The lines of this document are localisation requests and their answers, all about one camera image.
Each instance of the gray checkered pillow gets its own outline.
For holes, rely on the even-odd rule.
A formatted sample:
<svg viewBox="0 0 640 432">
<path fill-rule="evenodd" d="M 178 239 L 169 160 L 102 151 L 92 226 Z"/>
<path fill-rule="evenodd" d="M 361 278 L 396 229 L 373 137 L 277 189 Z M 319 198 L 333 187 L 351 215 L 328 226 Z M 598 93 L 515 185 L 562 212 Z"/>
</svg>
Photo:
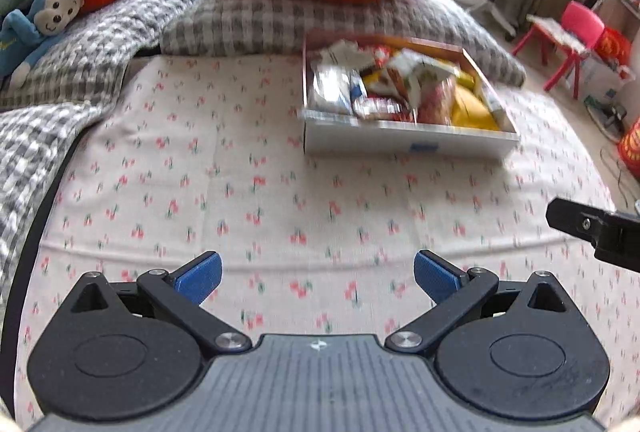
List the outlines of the gray checkered pillow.
<svg viewBox="0 0 640 432">
<path fill-rule="evenodd" d="M 489 80 L 520 86 L 525 71 L 453 0 L 381 0 L 362 6 L 323 0 L 202 0 L 164 30 L 165 54 L 291 54 L 305 31 L 356 31 L 464 47 Z"/>
<path fill-rule="evenodd" d="M 22 88 L 0 92 L 0 110 L 69 100 L 109 104 L 136 51 L 157 45 L 165 26 L 197 1 L 117 0 L 78 18 L 38 60 Z"/>
</svg>

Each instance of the cardboard box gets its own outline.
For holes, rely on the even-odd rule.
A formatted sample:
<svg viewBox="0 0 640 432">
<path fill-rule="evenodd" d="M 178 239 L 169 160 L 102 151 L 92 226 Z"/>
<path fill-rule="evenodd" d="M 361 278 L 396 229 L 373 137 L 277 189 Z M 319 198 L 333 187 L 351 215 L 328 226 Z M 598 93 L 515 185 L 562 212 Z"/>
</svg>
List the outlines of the cardboard box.
<svg viewBox="0 0 640 432">
<path fill-rule="evenodd" d="M 621 72 L 626 73 L 625 79 L 620 77 Z M 617 72 L 611 70 L 597 54 L 592 54 L 580 62 L 579 79 L 578 100 L 586 102 L 591 98 L 604 105 L 610 105 L 622 87 L 636 79 L 636 73 L 627 66 L 621 66 Z M 575 67 L 572 67 L 565 82 L 565 86 L 571 92 L 574 90 L 574 81 Z"/>
<path fill-rule="evenodd" d="M 329 114 L 308 108 L 308 88 L 313 84 L 307 51 L 328 47 L 345 39 L 359 44 L 386 44 L 409 48 L 428 56 L 456 62 L 474 76 L 476 95 L 485 104 L 487 97 L 500 104 L 494 118 L 501 132 L 443 125 L 421 125 L 395 121 L 360 121 L 355 117 Z M 502 159 L 520 142 L 520 135 L 491 84 L 461 47 L 416 38 L 396 38 L 380 34 L 329 33 L 310 31 L 305 35 L 302 54 L 305 120 L 305 153 L 310 155 L 375 155 L 437 153 L 456 157 Z"/>
</svg>

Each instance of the white bedsheet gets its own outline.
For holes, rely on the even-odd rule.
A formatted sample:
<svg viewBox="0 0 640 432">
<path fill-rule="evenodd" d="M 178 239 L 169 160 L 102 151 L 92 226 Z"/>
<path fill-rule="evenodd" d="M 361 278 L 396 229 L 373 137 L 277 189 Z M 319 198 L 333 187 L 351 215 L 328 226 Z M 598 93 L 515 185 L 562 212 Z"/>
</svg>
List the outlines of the white bedsheet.
<svg viewBox="0 0 640 432">
<path fill-rule="evenodd" d="M 500 93 L 522 132 L 503 165 L 435 156 L 307 158 L 299 58 L 157 57 L 87 135 L 60 186 L 22 314 L 16 414 L 39 416 L 26 359 L 85 271 L 133 280 L 213 249 L 204 303 L 260 333 L 375 332 L 431 306 L 412 260 L 429 248 L 502 279 L 555 273 L 603 342 L 612 373 L 597 411 L 620 418 L 640 386 L 639 277 L 546 226 L 556 195 L 612 209 L 593 162 L 549 98 Z"/>
</svg>

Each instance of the blue plush toy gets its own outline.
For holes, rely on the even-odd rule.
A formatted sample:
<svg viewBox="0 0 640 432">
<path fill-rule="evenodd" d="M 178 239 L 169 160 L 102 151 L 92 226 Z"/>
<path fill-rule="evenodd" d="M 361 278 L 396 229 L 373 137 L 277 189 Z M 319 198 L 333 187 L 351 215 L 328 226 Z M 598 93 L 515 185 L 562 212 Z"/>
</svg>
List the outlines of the blue plush toy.
<svg viewBox="0 0 640 432">
<path fill-rule="evenodd" d="M 0 30 L 0 80 L 11 75 L 9 89 L 24 84 L 36 62 L 58 43 L 82 7 L 82 0 L 34 0 L 29 14 L 11 11 Z"/>
</svg>

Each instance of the metal screw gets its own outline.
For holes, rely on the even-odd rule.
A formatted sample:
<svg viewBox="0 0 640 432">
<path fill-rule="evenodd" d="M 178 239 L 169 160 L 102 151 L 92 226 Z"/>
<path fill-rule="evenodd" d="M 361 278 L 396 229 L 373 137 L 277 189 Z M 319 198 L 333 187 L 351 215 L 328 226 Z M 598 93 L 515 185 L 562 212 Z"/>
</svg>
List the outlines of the metal screw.
<svg viewBox="0 0 640 432">
<path fill-rule="evenodd" d="M 391 335 L 391 343 L 402 349 L 411 349 L 422 343 L 422 337 L 413 331 L 398 331 Z"/>
<path fill-rule="evenodd" d="M 247 337 L 240 333 L 222 333 L 216 337 L 216 345 L 220 349 L 226 349 L 227 351 L 236 351 L 242 349 L 247 343 Z"/>
</svg>

